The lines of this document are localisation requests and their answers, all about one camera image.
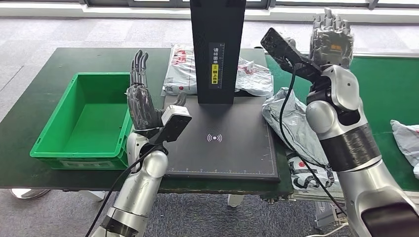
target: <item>yellow label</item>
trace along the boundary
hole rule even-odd
[[[332,44],[331,49],[342,51],[342,47],[340,45]]]
[[[211,71],[211,84],[218,84],[218,64],[213,64]]]

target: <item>white power cord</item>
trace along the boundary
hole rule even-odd
[[[331,235],[331,234],[335,233],[336,231],[338,231],[338,230],[342,229],[343,227],[345,227],[345,226],[347,226],[347,225],[348,225],[348,223],[346,222],[346,223],[344,223],[343,225],[341,225],[341,226],[339,226],[338,228],[336,228],[336,229],[334,229],[334,230],[330,231],[330,232],[329,232],[329,233],[327,233],[327,234],[324,234],[324,235],[310,235],[310,236],[306,236],[306,237],[325,237],[325,236],[329,236],[329,235]]]

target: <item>black tape wrap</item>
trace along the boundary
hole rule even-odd
[[[368,123],[320,143],[332,169],[338,172],[356,168],[381,155]]]

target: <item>green table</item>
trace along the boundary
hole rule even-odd
[[[170,49],[146,50],[151,55],[147,68],[149,87],[155,105],[161,107],[163,97],[160,96],[160,91]],[[52,170],[31,158],[29,150],[74,73],[127,72],[135,52],[134,48],[59,48],[54,52],[0,123],[0,188],[109,190],[120,171]],[[242,56],[246,59],[252,60],[256,55],[260,55],[260,51],[242,50]],[[365,113],[384,162],[405,191],[417,192],[419,181],[414,178],[411,166],[398,150],[389,122],[390,119],[396,119],[405,124],[419,124],[419,111],[415,108],[419,89],[419,59],[377,56],[356,57],[351,70],[358,77]],[[270,56],[266,56],[266,62],[274,74],[275,92],[280,87],[288,87],[291,75],[283,72]],[[309,82],[303,79],[296,80],[294,90],[301,101],[305,101],[309,86]],[[275,147],[278,172],[282,178],[280,184],[164,178],[160,192],[288,197],[293,193],[293,188],[284,148],[277,136]]]
[[[169,48],[146,48],[148,86],[156,107],[168,66]],[[35,140],[48,121],[70,79],[77,72],[128,72],[135,48],[58,48],[33,82],[0,123],[0,188],[61,190],[109,190],[121,171],[52,170],[29,156]],[[266,64],[260,49],[243,49],[241,56]],[[217,179],[164,178],[162,193],[259,194],[277,197],[293,188],[284,149],[276,139],[278,172],[283,181],[224,181]]]

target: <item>gray plastic bag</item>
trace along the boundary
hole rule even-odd
[[[413,174],[419,179],[419,125],[404,125],[391,120],[394,139],[400,151],[413,166]]]
[[[284,139],[280,130],[279,113],[287,93],[288,88],[283,87],[262,105],[263,117],[282,140]],[[328,160],[320,141],[316,133],[308,125],[305,118],[305,109],[306,105],[301,103],[292,91],[283,114],[284,133],[301,157],[310,163],[319,164],[319,166],[310,164],[310,167],[317,174],[320,182],[330,192],[341,192],[337,174],[329,168]],[[287,156],[289,158],[288,165],[294,189],[304,192],[323,191],[297,154],[287,154]]]
[[[288,88],[282,87],[276,95],[267,99],[262,105],[262,115],[275,130],[281,140],[279,112],[284,102]],[[311,130],[305,118],[306,105],[299,101],[291,91],[290,98],[285,105],[283,114],[283,128],[288,141],[296,151],[308,162],[327,165],[329,162],[322,149],[316,133]]]

